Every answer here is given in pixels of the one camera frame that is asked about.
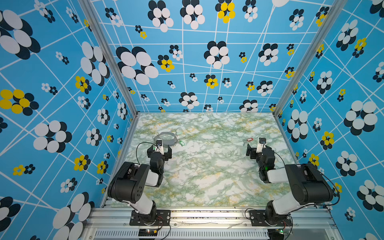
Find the grey metal key ring plate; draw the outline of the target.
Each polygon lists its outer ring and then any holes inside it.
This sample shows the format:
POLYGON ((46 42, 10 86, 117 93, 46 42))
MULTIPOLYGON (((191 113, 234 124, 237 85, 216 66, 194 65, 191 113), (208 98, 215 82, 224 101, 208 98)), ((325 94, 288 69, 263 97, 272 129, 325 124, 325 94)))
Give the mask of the grey metal key ring plate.
POLYGON ((161 132, 158 135, 156 135, 154 137, 155 146, 156 146, 156 140, 157 139, 162 139, 164 146, 174 146, 179 142, 176 134, 171 133, 171 132, 161 132))

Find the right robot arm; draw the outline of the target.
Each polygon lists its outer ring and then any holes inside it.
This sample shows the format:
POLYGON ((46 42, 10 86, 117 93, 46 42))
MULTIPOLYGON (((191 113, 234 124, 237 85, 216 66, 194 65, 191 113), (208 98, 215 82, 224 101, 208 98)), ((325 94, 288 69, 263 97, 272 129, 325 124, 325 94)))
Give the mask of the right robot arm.
POLYGON ((276 169, 275 155, 275 151, 265 144, 259 143, 256 148, 247 145, 246 156, 256 160, 259 177, 265 184, 290 185, 290 192, 267 203, 264 216, 269 225, 277 225, 303 207, 317 206, 333 199, 333 189, 321 172, 307 164, 287 164, 276 169))

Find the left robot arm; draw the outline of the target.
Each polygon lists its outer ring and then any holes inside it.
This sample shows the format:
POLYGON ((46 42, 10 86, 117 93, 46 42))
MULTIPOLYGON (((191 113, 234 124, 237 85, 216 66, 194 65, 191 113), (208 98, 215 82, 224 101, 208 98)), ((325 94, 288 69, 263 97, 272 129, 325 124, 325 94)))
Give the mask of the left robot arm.
POLYGON ((169 225, 170 211, 157 210, 155 201, 150 200, 144 193, 144 188, 158 188, 164 178, 165 162, 172 158, 172 148, 158 145, 147 149, 150 163, 135 164, 125 162, 115 174, 108 186, 108 197, 129 205, 131 226, 169 225))

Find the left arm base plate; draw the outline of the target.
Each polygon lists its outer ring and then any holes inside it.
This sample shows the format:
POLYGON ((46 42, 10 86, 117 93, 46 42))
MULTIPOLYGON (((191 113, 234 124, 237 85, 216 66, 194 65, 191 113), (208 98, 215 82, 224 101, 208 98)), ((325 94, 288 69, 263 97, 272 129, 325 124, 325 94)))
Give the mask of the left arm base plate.
POLYGON ((169 226, 171 219, 170 210, 155 210, 148 215, 131 212, 130 226, 169 226))

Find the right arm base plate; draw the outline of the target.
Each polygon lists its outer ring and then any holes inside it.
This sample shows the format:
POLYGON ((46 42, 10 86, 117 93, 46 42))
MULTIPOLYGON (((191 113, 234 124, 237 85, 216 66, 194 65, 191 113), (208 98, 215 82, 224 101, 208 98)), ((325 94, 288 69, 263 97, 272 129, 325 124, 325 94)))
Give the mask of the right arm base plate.
POLYGON ((261 210, 250 210, 249 218, 253 227, 283 228, 292 226, 292 219, 288 215, 275 215, 261 210))

